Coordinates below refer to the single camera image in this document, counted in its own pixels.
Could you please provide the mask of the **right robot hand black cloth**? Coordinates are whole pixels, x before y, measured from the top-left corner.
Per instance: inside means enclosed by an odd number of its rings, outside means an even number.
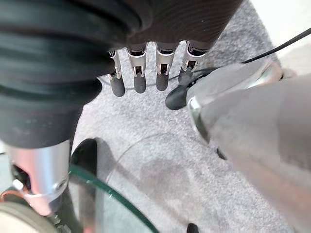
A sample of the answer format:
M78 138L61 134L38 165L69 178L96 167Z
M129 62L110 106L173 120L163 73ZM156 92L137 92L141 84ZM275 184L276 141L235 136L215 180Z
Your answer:
M144 45L156 42L160 70L180 41L183 69L214 45L239 0L3 0L0 3L0 138L22 197L42 216L58 209L85 104L99 77L128 49L143 91Z

